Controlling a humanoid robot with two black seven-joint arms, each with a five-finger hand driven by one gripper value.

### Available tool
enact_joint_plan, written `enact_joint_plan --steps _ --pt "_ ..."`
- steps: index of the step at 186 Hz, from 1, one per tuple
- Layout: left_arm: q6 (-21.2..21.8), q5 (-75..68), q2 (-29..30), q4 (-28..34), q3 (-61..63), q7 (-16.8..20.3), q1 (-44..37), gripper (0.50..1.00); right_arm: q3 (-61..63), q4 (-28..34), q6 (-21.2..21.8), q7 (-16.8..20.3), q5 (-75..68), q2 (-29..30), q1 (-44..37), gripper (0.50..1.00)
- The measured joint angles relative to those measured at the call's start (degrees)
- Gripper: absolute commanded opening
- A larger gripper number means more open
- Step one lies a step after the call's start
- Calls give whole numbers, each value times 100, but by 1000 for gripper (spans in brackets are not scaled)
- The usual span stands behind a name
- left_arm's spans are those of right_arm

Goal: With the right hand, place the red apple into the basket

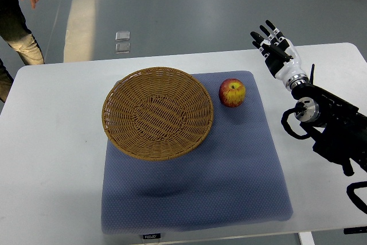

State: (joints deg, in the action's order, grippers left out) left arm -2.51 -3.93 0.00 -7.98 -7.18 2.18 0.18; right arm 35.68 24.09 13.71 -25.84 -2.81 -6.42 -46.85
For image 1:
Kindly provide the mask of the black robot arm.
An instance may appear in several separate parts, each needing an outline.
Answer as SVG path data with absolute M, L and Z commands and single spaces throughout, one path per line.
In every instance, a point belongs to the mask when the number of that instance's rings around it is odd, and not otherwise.
M 310 77 L 299 77 L 292 84 L 297 103 L 283 113 L 281 124 L 296 139 L 312 138 L 314 152 L 352 176 L 351 160 L 366 170 L 366 116 L 358 107 L 314 85 L 314 68 L 312 65 Z

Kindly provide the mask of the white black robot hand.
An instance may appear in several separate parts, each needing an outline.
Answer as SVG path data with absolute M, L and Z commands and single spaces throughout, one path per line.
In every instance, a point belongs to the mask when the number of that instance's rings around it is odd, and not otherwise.
M 309 77 L 302 69 L 302 61 L 293 43 L 269 20 L 261 25 L 263 34 L 251 32 L 253 45 L 265 59 L 271 75 L 282 81 L 291 91 L 297 85 L 307 83 Z

